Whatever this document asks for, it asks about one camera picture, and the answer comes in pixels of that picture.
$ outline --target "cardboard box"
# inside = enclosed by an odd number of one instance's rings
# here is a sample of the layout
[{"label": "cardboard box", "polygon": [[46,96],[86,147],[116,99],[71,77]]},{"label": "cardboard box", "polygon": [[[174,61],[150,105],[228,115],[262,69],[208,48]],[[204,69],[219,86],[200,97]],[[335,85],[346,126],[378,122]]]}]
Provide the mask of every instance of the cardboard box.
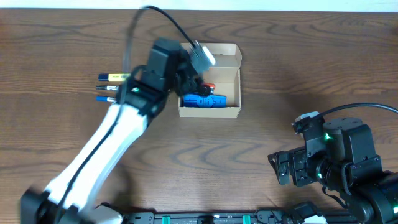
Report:
[{"label": "cardboard box", "polygon": [[[180,117],[197,118],[236,118],[241,111],[241,74],[242,54],[236,44],[202,44],[207,46],[216,59],[215,66],[203,74],[207,83],[216,85],[214,94],[226,96],[226,108],[189,108],[182,106],[178,99]],[[189,49],[189,44],[182,44]]]}]

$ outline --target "wooden table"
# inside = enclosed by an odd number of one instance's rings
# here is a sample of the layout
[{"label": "wooden table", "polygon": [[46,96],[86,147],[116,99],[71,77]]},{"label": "wooden table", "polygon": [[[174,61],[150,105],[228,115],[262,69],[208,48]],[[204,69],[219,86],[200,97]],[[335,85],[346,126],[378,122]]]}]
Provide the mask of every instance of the wooden table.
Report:
[{"label": "wooden table", "polygon": [[[290,123],[300,114],[359,101],[398,106],[397,14],[170,11],[193,38],[237,43],[243,108],[236,119],[179,118],[177,98],[123,156],[98,203],[124,209],[255,210],[306,200],[339,205],[320,184],[279,186],[267,155],[303,145]],[[0,223],[17,223],[19,198],[43,189],[102,121],[97,74],[120,72],[134,11],[0,11]],[[147,12],[133,62],[157,37],[183,41]],[[383,168],[398,170],[398,119],[358,108],[327,116],[370,125]]]}]

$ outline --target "green light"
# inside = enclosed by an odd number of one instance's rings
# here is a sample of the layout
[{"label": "green light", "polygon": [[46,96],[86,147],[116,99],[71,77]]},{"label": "green light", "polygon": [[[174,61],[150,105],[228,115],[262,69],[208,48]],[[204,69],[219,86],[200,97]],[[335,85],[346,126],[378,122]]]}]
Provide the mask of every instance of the green light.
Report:
[{"label": "green light", "polygon": [[330,137],[328,133],[325,134],[325,140],[333,139],[333,137]]}]

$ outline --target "marker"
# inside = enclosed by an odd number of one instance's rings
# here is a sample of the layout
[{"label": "marker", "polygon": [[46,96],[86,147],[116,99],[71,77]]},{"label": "marker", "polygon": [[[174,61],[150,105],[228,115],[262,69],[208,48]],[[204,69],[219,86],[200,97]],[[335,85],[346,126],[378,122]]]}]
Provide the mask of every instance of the marker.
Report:
[{"label": "marker", "polygon": [[96,90],[110,90],[110,91],[116,91],[119,89],[119,86],[107,86],[107,85],[96,85],[95,86]]},{"label": "marker", "polygon": [[109,96],[96,96],[95,100],[96,101],[103,101],[103,102],[110,102],[110,103],[116,102],[115,97],[109,97]]},{"label": "marker", "polygon": [[107,74],[101,73],[98,75],[98,81],[110,81],[110,82],[123,82],[130,74]]}]

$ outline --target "blue marker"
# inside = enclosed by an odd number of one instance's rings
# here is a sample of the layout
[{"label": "blue marker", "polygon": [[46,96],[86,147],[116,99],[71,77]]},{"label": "blue marker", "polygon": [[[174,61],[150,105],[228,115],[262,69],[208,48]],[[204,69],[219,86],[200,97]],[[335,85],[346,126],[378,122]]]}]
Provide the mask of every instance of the blue marker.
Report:
[{"label": "blue marker", "polygon": [[226,96],[187,94],[183,97],[183,105],[197,108],[224,108],[226,107]]},{"label": "blue marker", "polygon": [[95,100],[96,101],[103,101],[103,102],[110,102],[110,103],[116,102],[115,97],[109,97],[109,96],[96,96]]}]

